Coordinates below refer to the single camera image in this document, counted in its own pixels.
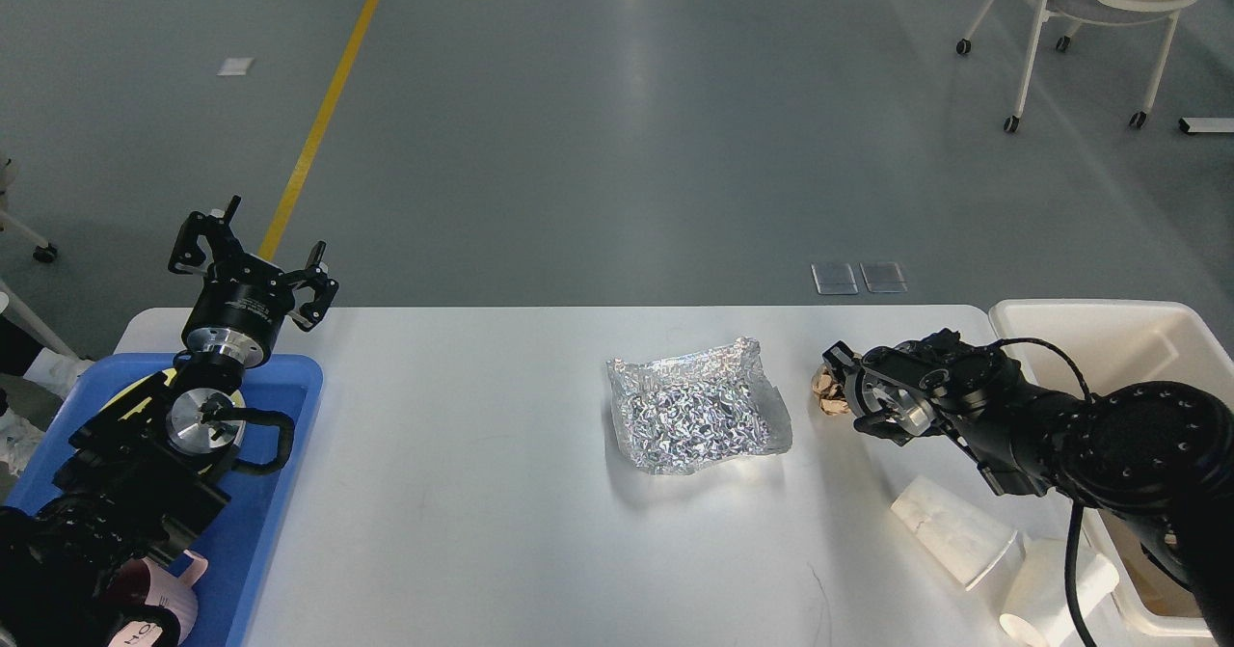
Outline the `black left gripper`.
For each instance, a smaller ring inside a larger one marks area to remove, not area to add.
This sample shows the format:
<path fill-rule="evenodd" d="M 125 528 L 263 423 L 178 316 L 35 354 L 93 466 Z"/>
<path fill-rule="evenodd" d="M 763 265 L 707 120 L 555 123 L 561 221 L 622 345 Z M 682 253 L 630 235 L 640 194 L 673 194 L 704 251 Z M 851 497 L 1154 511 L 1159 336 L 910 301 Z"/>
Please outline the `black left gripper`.
<path fill-rule="evenodd" d="M 325 320 L 338 283 L 323 261 L 326 241 L 313 243 L 304 268 L 279 272 L 270 285 L 239 283 L 251 278 L 251 256 L 230 226 L 241 202 L 241 196 L 233 195 L 222 211 L 193 211 L 179 228 L 167 268 L 204 280 L 181 331 L 181 344 L 191 353 L 220 353 L 244 367 L 257 367 L 273 356 L 284 317 L 304 332 Z"/>

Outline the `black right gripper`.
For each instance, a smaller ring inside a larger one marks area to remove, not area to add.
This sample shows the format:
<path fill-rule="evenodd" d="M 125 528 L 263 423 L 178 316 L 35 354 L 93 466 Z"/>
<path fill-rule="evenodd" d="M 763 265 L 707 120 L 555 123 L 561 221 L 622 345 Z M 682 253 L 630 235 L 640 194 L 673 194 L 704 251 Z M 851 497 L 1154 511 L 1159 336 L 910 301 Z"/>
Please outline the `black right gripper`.
<path fill-rule="evenodd" d="M 872 374 L 863 367 L 863 354 L 849 344 L 832 344 L 821 354 L 821 361 L 834 383 L 845 383 L 851 427 L 856 432 L 892 445 L 908 445 L 914 438 L 942 435 L 937 410 L 921 391 Z"/>

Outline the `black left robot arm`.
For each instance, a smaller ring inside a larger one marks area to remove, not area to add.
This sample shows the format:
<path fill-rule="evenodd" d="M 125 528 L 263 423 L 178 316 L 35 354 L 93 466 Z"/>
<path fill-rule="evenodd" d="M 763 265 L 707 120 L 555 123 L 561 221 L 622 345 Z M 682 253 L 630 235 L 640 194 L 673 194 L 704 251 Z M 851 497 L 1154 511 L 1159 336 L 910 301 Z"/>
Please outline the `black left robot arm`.
<path fill-rule="evenodd" d="M 180 352 L 67 437 L 43 507 L 2 507 L 4 645 L 106 646 L 149 625 L 155 645 L 175 646 L 186 626 L 172 607 L 110 596 L 123 566 L 176 561 L 230 506 L 225 477 L 269 477 L 294 458 L 296 419 L 234 396 L 283 325 L 325 320 L 339 283 L 325 241 L 292 270 L 252 256 L 232 230 L 239 202 L 189 214 L 169 253 L 172 273 L 202 278 Z"/>

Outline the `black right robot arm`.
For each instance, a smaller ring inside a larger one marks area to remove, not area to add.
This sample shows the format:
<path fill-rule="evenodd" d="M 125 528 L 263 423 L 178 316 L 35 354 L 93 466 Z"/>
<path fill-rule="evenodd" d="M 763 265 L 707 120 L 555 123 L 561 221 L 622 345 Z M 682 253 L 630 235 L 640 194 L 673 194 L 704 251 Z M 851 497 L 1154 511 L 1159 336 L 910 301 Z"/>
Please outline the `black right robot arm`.
<path fill-rule="evenodd" d="M 1217 645 L 1232 643 L 1232 410 L 1209 391 L 1140 382 L 1097 396 L 1032 384 L 1008 340 L 967 344 L 944 328 L 861 354 L 845 343 L 821 356 L 851 426 L 908 445 L 943 435 L 997 495 L 1058 489 L 1072 503 L 1062 552 L 1067 621 L 1093 645 L 1077 585 L 1086 509 L 1120 519 L 1141 549 L 1195 595 Z"/>

